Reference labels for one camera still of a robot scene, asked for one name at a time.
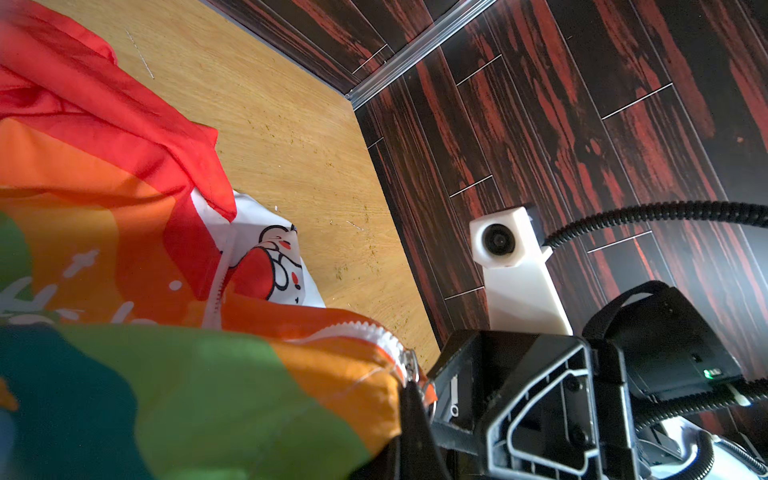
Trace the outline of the colourful rainbow kids jacket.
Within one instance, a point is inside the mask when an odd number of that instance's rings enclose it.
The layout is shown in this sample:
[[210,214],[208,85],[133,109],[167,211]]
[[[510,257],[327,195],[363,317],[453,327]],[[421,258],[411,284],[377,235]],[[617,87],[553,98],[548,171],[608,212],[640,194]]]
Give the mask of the colourful rainbow kids jacket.
[[2,3],[3,478],[350,479],[409,381],[435,403],[216,140],[88,29]]

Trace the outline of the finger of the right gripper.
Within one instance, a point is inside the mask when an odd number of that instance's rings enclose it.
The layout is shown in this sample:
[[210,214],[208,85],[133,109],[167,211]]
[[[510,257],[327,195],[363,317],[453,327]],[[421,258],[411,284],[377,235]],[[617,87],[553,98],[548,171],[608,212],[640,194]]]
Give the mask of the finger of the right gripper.
[[454,332],[430,371],[438,393],[432,421],[445,449],[485,456],[497,423],[565,359],[563,335],[489,330]]

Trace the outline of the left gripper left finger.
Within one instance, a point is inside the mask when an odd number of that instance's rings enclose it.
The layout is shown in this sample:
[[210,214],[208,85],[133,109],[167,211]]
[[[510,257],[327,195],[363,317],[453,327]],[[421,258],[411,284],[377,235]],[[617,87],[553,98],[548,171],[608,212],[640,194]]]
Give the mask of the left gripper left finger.
[[392,439],[374,459],[350,474],[350,480],[399,480],[400,478],[400,436]]

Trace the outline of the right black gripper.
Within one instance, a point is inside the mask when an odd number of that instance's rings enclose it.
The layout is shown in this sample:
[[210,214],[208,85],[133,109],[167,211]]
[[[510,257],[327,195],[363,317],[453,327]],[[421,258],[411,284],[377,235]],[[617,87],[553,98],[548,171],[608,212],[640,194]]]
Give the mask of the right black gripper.
[[[583,329],[624,355],[631,395],[651,422],[744,404],[741,370],[675,287],[652,280],[616,297]],[[493,479],[599,479],[592,352],[574,336],[486,332],[488,395],[479,420],[479,463]]]

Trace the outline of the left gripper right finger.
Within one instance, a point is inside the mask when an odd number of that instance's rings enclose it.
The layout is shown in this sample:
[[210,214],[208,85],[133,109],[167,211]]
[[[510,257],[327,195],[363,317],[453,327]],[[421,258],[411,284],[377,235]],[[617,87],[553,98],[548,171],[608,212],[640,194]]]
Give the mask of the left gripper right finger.
[[418,385],[409,381],[400,394],[400,479],[449,479],[435,444]]

